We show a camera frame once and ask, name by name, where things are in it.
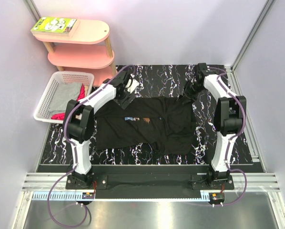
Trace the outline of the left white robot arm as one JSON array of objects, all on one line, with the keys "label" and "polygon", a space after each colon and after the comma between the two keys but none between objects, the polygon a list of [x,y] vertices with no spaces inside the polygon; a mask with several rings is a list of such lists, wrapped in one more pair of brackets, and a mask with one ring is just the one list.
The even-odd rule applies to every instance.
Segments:
[{"label": "left white robot arm", "polygon": [[105,80],[92,94],[78,100],[70,100],[63,120],[64,138],[71,145],[73,166],[67,172],[68,184],[72,182],[83,189],[93,187],[92,164],[89,158],[89,142],[94,132],[94,116],[109,101],[125,109],[135,98],[139,85],[134,75],[122,70]]}]

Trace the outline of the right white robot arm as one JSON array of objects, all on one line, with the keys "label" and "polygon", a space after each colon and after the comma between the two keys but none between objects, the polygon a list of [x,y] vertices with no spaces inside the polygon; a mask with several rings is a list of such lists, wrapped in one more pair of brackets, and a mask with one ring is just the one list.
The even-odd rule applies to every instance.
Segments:
[{"label": "right white robot arm", "polygon": [[214,127],[217,143],[206,178],[200,181],[212,189],[221,189],[230,180],[230,159],[234,143],[246,126],[246,98],[239,96],[224,84],[225,70],[209,67],[206,63],[194,66],[195,82],[187,81],[183,95],[195,99],[207,90],[216,100]]}]

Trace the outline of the black printed t shirt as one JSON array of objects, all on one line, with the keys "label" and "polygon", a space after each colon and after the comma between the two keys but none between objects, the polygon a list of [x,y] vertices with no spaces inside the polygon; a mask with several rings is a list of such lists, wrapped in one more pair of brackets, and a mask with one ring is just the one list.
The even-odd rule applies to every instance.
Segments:
[{"label": "black printed t shirt", "polygon": [[125,109],[109,101],[95,114],[96,148],[144,143],[158,154],[186,155],[196,142],[192,104],[182,96],[135,98]]}]

